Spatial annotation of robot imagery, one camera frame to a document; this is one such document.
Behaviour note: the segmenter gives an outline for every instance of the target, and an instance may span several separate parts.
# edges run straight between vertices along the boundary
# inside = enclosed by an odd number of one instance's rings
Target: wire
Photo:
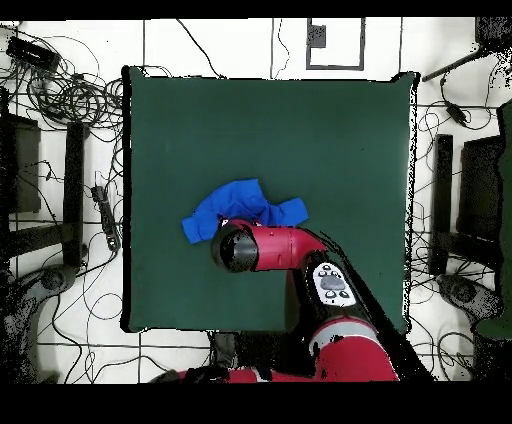
[[[283,25],[283,18],[281,18],[281,21],[279,22],[279,29],[277,30],[277,39],[279,40],[279,43],[281,43],[281,46],[283,46],[284,49],[286,50],[286,54],[288,55],[288,57],[286,59],[284,66],[281,69],[279,69],[279,71],[277,71],[277,74],[274,77],[274,79],[277,79],[277,77],[279,76],[279,73],[286,69],[286,67],[288,66],[288,61],[290,60],[290,51],[288,50],[288,47],[286,47],[284,45],[283,41],[281,40],[281,26],[282,25]]]
[[[473,344],[473,340],[470,339],[466,334],[464,333],[460,333],[460,332],[457,332],[457,331],[450,331],[448,333],[445,333],[443,334],[438,342],[437,342],[437,356],[438,356],[438,359],[439,359],[439,365],[441,367],[441,371],[443,372],[443,375],[444,377],[448,380],[448,381],[451,381],[450,377],[448,377],[448,373],[446,372],[446,368],[445,368],[445,364],[447,364],[446,362],[446,359],[443,358],[442,354],[441,354],[441,343],[443,342],[443,340],[449,336],[459,336],[459,337],[462,337],[466,340],[468,340],[471,344]],[[473,370],[472,368],[469,366],[469,364],[467,364],[463,358],[461,360],[461,355],[460,353],[458,353],[456,355],[457,359],[459,359],[459,361],[456,361],[455,359],[453,359],[453,357],[451,355],[448,356],[451,361],[452,361],[452,364],[448,364],[450,366],[453,366],[455,363],[457,363],[458,365],[460,365],[461,367],[463,367],[464,369],[466,369],[467,371],[470,372],[470,374],[473,374]]]
[[[199,43],[196,41],[196,39],[192,36],[192,34],[188,30],[188,28],[185,26],[185,24],[183,22],[181,22],[181,20],[178,19],[178,18],[176,18],[176,21],[182,26],[182,28],[185,30],[185,32],[188,34],[188,36],[194,42],[194,44],[197,46],[197,48],[199,50],[201,50],[201,52],[204,54],[204,56],[206,57],[206,60],[208,61],[208,64],[210,65],[211,70],[217,76],[217,78],[225,79],[226,77],[224,75],[221,75],[221,74],[217,73],[217,71],[213,68],[213,65],[212,65],[212,62],[211,62],[210,58],[208,57],[206,52],[203,50],[203,48],[199,45]]]
[[[73,372],[73,370],[75,369],[76,365],[78,364],[78,361],[80,360],[81,356],[82,356],[82,346],[80,346],[76,341],[74,341],[73,339],[69,338],[68,336],[65,336],[64,334],[62,334],[60,332],[60,330],[57,328],[57,326],[55,325],[55,317],[57,315],[57,312],[59,310],[59,306],[60,306],[60,293],[57,295],[57,306],[55,307],[55,311],[53,312],[53,316],[52,316],[52,327],[53,327],[53,330],[60,336],[62,337],[63,339],[69,341],[70,343],[73,343],[75,346],[78,347],[78,349],[80,350],[80,353],[78,355],[78,358],[76,359],[75,362],[73,362],[73,365],[71,366],[71,368],[69,369],[67,375],[66,375],[66,378],[64,379],[64,384],[67,384],[68,380],[69,380],[69,376],[71,375],[71,373]]]

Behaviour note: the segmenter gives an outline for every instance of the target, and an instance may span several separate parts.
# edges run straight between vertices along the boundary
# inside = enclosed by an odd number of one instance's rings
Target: black border
[[[129,327],[130,314],[132,311],[132,250],[131,250],[131,225],[132,225],[132,151],[131,151],[131,101],[132,84],[130,80],[130,67],[125,65],[121,68],[121,79],[123,82],[123,186],[124,186],[124,214],[127,219],[123,220],[123,311],[119,320],[120,327],[125,333],[134,333]]]

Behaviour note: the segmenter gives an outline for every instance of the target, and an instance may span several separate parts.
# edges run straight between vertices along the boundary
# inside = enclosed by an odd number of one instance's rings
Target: green table
[[[258,178],[301,197],[403,330],[411,87],[388,83],[146,78],[129,72],[129,328],[285,330],[285,273],[228,274],[181,220],[217,187]]]

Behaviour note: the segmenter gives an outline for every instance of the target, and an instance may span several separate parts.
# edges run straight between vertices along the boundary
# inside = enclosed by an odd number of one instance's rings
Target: power adapter
[[[15,60],[48,72],[56,72],[60,62],[58,54],[18,37],[9,39],[5,53]]]
[[[447,103],[447,106],[446,112],[448,112],[448,115],[450,115],[457,124],[465,127],[468,121],[466,115],[462,112],[462,109],[453,103]]]
[[[439,85],[441,86],[441,96],[443,96],[444,104],[446,106],[446,112],[448,112],[448,115],[457,122],[457,124],[462,125],[463,127],[466,127],[466,124],[468,123],[468,120],[466,118],[466,115],[464,115],[464,112],[462,112],[462,109],[457,106],[454,103],[449,102],[446,100],[446,97],[444,97],[444,84],[446,83],[446,75],[441,78],[439,81]]]

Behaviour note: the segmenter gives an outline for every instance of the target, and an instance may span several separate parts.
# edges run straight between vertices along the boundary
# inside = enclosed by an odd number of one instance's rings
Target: blue cloth
[[[250,218],[262,225],[295,227],[308,219],[306,206],[295,198],[271,205],[263,196],[257,179],[233,181],[204,199],[191,217],[181,223],[191,244],[211,240],[223,218]]]

